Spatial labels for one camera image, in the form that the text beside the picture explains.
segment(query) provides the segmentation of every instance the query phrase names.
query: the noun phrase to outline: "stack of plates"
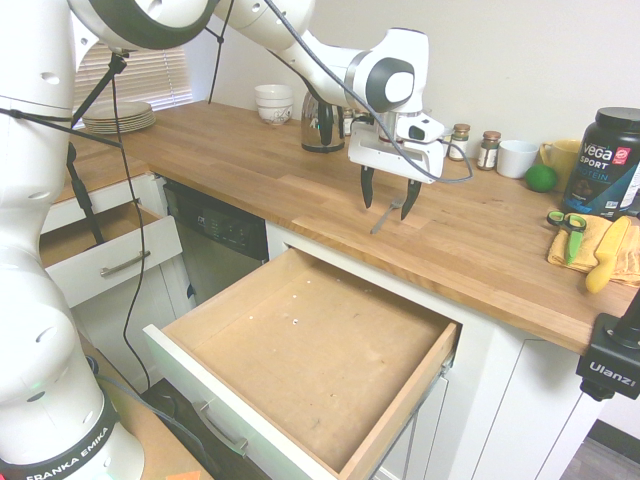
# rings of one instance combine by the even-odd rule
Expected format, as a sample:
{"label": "stack of plates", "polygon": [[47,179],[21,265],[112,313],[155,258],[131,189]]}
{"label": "stack of plates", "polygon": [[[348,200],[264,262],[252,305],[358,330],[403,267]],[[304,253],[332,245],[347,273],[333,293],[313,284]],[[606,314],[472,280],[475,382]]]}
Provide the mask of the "stack of plates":
{"label": "stack of plates", "polygon": [[[149,127],[156,121],[151,105],[145,102],[118,103],[118,118],[120,131],[123,133]],[[92,133],[101,135],[118,133],[112,104],[91,107],[82,117],[82,121]]]}

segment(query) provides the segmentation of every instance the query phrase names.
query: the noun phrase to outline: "vega sport label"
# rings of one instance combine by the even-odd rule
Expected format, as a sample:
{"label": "vega sport label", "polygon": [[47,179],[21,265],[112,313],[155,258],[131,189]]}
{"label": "vega sport label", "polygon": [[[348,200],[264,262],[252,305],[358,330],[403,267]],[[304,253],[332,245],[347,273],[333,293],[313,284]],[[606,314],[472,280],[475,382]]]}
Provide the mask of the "vega sport label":
{"label": "vega sport label", "polygon": [[604,217],[627,208],[639,183],[634,178],[633,153],[629,147],[584,142],[565,191],[565,204],[577,212]]}

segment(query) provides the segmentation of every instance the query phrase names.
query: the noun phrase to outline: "green scissors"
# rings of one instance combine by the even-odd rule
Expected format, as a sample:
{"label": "green scissors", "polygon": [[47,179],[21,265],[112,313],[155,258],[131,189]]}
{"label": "green scissors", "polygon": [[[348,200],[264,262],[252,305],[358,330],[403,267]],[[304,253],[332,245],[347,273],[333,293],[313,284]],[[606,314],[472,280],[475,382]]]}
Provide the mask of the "green scissors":
{"label": "green scissors", "polygon": [[574,213],[567,213],[565,215],[556,210],[549,212],[547,222],[556,227],[563,227],[569,232],[569,241],[567,242],[567,249],[564,256],[567,265],[571,265],[578,255],[578,250],[582,243],[582,236],[587,228],[587,221],[580,215]]}

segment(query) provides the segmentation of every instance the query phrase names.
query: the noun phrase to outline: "wooden drawer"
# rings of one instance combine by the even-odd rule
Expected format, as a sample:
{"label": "wooden drawer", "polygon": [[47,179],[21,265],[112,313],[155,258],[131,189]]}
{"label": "wooden drawer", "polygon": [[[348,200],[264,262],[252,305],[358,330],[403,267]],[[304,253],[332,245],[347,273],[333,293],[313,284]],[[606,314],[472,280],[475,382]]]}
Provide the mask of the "wooden drawer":
{"label": "wooden drawer", "polygon": [[457,324],[290,249],[163,331],[156,364],[274,480],[364,480]]}
{"label": "wooden drawer", "polygon": [[[145,270],[180,254],[182,247],[173,217],[161,218],[140,207],[149,252]],[[45,233],[40,256],[70,307],[99,295],[140,272],[138,214],[132,203],[96,215],[106,243],[95,246],[86,220]]]}

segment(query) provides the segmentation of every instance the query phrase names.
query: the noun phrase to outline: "metal handle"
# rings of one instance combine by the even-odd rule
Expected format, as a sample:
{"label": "metal handle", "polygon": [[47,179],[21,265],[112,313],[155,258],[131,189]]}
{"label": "metal handle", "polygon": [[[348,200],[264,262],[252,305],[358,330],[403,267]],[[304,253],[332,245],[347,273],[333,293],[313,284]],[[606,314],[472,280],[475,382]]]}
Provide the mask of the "metal handle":
{"label": "metal handle", "polygon": [[247,456],[247,452],[245,451],[245,448],[247,448],[249,441],[246,438],[241,438],[237,442],[233,442],[229,440],[224,433],[218,430],[218,427],[216,427],[213,423],[211,423],[211,420],[209,420],[209,418],[205,415],[205,411],[207,410],[207,408],[209,408],[209,403],[197,402],[193,404],[193,408],[198,414],[198,418],[200,418],[202,423],[204,423],[205,427],[207,427],[207,429],[211,433],[213,433],[218,440],[224,443],[229,450],[231,450],[234,453],[237,453],[242,458]]}
{"label": "metal handle", "polygon": [[149,255],[151,255],[151,252],[149,250],[147,250],[146,252],[144,252],[144,255],[142,254],[142,252],[140,252],[140,254],[136,257],[136,258],[132,258],[131,260],[124,262],[120,265],[118,265],[117,267],[113,267],[113,268],[103,268],[102,270],[100,270],[100,276],[102,278],[106,278],[109,275],[113,275],[114,273],[118,273],[122,270],[124,270],[127,267],[130,267],[131,265],[135,265],[138,262],[141,262],[143,258],[147,258]]}

